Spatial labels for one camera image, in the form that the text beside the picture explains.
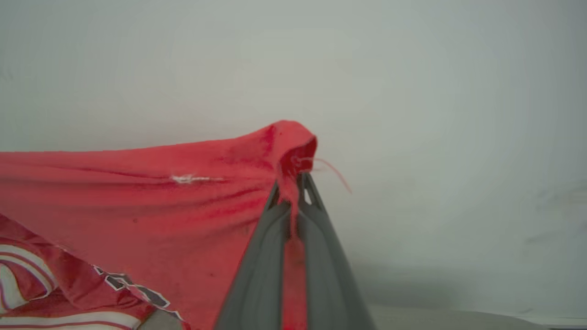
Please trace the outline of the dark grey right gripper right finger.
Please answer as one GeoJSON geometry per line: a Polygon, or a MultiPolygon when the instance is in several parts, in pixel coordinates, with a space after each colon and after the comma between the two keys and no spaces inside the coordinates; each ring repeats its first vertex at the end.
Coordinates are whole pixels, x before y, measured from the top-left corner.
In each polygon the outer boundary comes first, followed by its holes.
{"type": "Polygon", "coordinates": [[[298,177],[307,330],[376,330],[327,209],[309,173],[298,177]]]}

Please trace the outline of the red garment with white stripes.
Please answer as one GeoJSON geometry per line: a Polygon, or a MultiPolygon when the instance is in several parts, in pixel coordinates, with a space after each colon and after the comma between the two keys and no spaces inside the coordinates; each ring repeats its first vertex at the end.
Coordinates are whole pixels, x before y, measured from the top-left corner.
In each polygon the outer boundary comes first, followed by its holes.
{"type": "Polygon", "coordinates": [[[214,330],[274,186],[291,205],[282,330],[307,330],[295,121],[238,138],[101,152],[0,152],[0,330],[137,330],[155,309],[214,330]]]}

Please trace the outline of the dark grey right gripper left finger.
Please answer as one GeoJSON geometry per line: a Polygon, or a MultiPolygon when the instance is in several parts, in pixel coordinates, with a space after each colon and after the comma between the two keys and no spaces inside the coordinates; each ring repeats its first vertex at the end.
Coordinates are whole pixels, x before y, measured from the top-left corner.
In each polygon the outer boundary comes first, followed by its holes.
{"type": "Polygon", "coordinates": [[[282,330],[284,246],[291,205],[274,184],[214,330],[282,330]]]}

